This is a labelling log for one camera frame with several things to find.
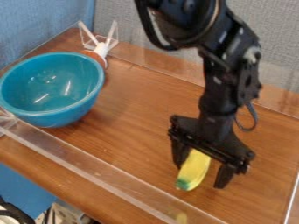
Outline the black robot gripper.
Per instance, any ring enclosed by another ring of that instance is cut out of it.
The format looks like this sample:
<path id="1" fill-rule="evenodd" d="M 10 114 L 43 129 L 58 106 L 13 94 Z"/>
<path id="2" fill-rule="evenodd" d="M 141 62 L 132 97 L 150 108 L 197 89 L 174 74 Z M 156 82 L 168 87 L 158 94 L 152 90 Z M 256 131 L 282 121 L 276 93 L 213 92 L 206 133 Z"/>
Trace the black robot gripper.
<path id="1" fill-rule="evenodd" d="M 213 187 L 222 189 L 234 174 L 245 173 L 254 152 L 237 138 L 232 116 L 190 118 L 172 115 L 168 136 L 172 142 L 172 161 L 177 168 L 189 155 L 190 148 L 221 162 Z"/>

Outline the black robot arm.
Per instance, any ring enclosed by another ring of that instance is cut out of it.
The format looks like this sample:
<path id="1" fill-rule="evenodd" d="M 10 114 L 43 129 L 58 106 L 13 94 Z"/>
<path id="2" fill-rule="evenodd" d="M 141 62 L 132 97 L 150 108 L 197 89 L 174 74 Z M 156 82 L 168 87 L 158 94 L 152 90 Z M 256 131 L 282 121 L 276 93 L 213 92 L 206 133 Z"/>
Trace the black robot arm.
<path id="1" fill-rule="evenodd" d="M 184 191 L 197 187 L 216 159 L 220 167 L 213 187 L 221 189 L 248 170 L 254 158 L 233 129 L 253 129 L 238 122 L 238 108 L 245 107 L 252 116 L 257 114 L 252 106 L 261 89 L 257 35 L 226 0 L 134 0 L 134 7 L 152 44 L 165 51 L 193 48 L 202 59 L 200 115 L 169 118 L 172 161 L 178 168 L 176 187 Z"/>

